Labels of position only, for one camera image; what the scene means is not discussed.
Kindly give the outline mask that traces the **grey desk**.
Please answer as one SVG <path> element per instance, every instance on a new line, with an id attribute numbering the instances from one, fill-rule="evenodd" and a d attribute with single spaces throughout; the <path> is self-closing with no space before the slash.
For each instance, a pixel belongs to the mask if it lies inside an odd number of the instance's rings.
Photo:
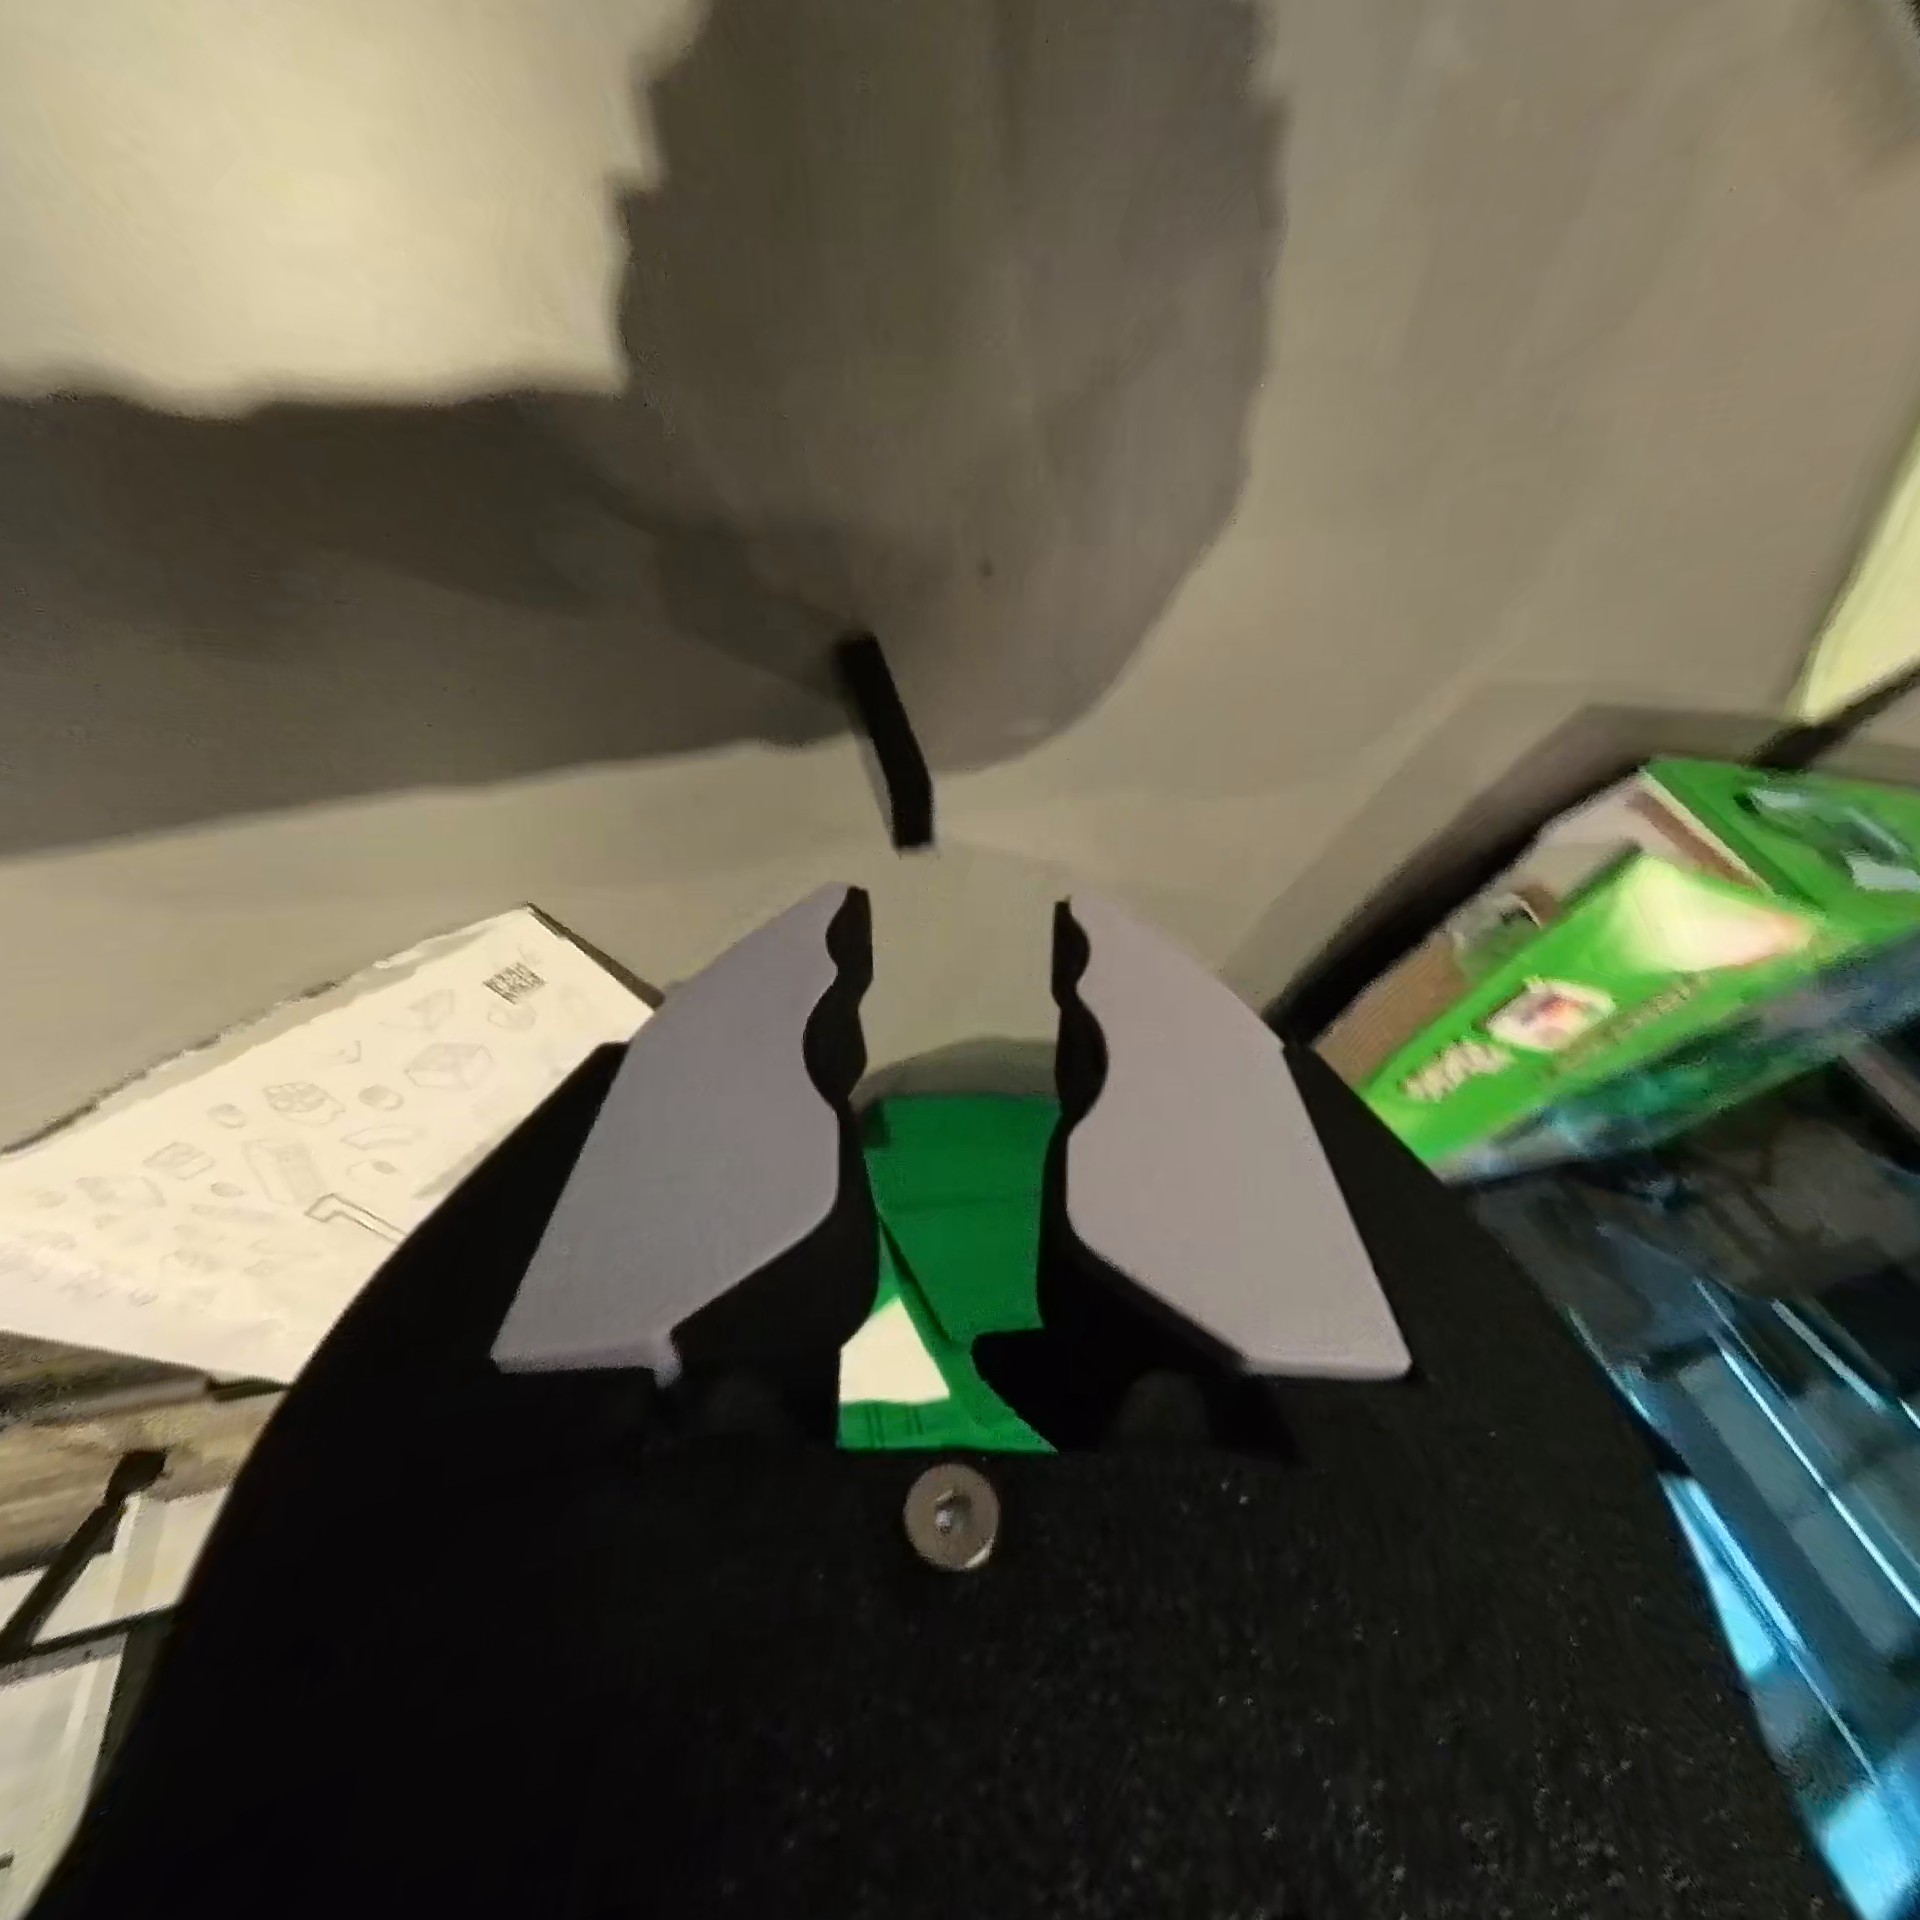
<path id="1" fill-rule="evenodd" d="M 1740 752 L 1916 421 L 1877 5 L 4 5 L 4 1138 L 533 902 L 1270 1000 Z M 935 845 L 831 679 L 878 638 Z"/>

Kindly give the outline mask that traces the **black plate brick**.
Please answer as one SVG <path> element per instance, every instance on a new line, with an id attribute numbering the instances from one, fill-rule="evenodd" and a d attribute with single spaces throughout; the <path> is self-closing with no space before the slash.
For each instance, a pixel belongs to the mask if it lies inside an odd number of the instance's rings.
<path id="1" fill-rule="evenodd" d="M 863 630 L 842 638 L 831 646 L 831 679 L 868 758 L 891 845 L 930 849 L 938 841 L 932 775 L 878 638 Z"/>

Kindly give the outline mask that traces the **green plastic bin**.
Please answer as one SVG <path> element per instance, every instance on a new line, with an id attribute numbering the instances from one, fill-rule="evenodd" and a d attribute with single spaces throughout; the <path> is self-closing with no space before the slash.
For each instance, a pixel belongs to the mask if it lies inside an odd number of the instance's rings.
<path id="1" fill-rule="evenodd" d="M 1039 1329 L 1050 1095 L 915 1093 L 876 1101 L 862 1154 L 878 1288 L 838 1354 L 843 1450 L 1050 1454 L 978 1370 L 980 1336 Z"/>

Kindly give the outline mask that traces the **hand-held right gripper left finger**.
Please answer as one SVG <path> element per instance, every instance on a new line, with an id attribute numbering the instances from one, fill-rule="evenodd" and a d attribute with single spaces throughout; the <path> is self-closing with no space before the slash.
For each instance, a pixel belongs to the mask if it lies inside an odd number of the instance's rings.
<path id="1" fill-rule="evenodd" d="M 663 997 L 500 1321 L 499 1370 L 838 1379 L 872 1306 L 870 982 L 870 897 L 836 882 Z"/>

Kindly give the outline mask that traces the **green toy box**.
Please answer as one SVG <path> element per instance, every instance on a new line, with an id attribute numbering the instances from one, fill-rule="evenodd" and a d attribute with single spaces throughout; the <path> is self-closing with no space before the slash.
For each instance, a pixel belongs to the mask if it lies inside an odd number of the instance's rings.
<path id="1" fill-rule="evenodd" d="M 1917 791 L 1661 757 L 1554 815 L 1314 1050 L 1447 1184 L 1602 1161 L 1916 1019 Z"/>

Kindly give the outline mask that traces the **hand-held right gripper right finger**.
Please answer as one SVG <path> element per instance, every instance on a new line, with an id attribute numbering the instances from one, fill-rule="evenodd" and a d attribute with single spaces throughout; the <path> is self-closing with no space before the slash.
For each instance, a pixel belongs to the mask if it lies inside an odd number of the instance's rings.
<path id="1" fill-rule="evenodd" d="M 1402 1379 L 1410 1351 L 1280 1038 L 1108 899 L 1061 899 L 1059 1006 L 1094 1090 L 1064 1121 L 1071 1239 L 1261 1377 Z"/>

